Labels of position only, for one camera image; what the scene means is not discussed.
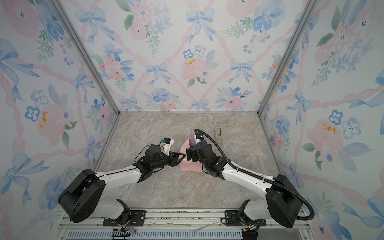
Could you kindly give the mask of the purple pink wrapping paper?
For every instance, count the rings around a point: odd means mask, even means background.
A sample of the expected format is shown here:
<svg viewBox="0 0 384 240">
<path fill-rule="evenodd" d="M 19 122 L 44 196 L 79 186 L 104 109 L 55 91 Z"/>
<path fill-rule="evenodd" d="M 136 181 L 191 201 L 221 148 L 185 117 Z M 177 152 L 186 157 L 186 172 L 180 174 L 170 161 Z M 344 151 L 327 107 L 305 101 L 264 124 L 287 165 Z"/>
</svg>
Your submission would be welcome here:
<svg viewBox="0 0 384 240">
<path fill-rule="evenodd" d="M 180 153 L 186 154 L 187 149 L 194 147 L 196 144 L 196 140 L 194 137 L 189 137 L 188 140 L 185 141 L 185 143 L 180 148 Z M 202 164 L 200 162 L 192 162 L 188 161 L 187 157 L 185 157 L 181 163 L 179 164 L 180 170 L 184 172 L 196 172 L 196 173 L 202 173 Z"/>
</svg>

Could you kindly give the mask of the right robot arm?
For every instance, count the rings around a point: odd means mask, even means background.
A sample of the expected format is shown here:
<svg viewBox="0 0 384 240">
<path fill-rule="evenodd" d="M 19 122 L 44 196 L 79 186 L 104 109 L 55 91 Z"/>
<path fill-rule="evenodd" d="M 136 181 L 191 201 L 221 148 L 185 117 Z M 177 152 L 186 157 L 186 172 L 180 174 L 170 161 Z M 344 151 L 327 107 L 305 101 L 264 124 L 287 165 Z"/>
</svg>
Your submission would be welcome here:
<svg viewBox="0 0 384 240">
<path fill-rule="evenodd" d="M 238 219 L 243 226 L 255 227 L 263 219 L 273 219 L 285 228 L 294 226 L 303 203 L 285 176 L 266 176 L 244 169 L 229 159 L 216 155 L 212 145 L 206 141 L 187 148 L 186 154 L 188 161 L 200 162 L 209 175 L 241 185 L 263 198 L 260 201 L 245 200 L 242 203 L 238 209 Z"/>
</svg>

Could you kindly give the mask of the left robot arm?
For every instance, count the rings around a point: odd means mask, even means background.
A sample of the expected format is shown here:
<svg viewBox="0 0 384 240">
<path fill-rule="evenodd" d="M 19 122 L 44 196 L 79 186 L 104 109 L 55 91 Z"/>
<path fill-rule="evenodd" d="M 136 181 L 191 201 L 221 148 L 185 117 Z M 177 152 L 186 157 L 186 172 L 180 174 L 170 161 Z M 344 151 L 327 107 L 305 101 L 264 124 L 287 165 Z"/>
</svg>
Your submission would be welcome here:
<svg viewBox="0 0 384 240">
<path fill-rule="evenodd" d="M 80 223 L 88 218 L 107 218 L 125 226 L 134 218 L 130 207 L 121 199 L 102 199 L 104 192 L 143 182 L 166 166 L 175 167 L 185 158 L 184 153 L 170 150 L 169 144 L 149 145 L 144 156 L 123 169 L 109 172 L 82 171 L 58 198 L 59 205 L 71 222 Z"/>
</svg>

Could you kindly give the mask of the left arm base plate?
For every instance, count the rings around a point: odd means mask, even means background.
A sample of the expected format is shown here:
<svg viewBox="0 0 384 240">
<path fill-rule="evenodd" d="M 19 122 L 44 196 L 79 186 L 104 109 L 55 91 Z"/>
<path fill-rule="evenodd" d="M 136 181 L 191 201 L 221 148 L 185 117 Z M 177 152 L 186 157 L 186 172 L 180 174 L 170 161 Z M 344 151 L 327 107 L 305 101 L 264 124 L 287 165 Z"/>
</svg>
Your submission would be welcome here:
<svg viewBox="0 0 384 240">
<path fill-rule="evenodd" d="M 145 210 L 125 210 L 123 213 L 116 219 L 112 220 L 105 218 L 103 221 L 104 227 L 142 227 L 146 219 Z"/>
</svg>

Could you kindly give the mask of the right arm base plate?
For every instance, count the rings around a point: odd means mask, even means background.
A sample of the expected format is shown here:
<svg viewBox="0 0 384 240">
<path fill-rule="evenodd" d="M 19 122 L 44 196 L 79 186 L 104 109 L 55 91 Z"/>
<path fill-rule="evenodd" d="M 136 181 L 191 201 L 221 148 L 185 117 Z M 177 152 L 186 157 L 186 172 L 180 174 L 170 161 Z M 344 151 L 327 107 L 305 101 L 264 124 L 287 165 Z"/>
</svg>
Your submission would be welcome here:
<svg viewBox="0 0 384 240">
<path fill-rule="evenodd" d="M 227 227 L 252 227 L 260 222 L 261 227 L 266 227 L 265 219 L 251 220 L 244 213 L 239 213 L 238 210 L 226 210 L 225 216 L 221 219 L 221 223 Z"/>
</svg>

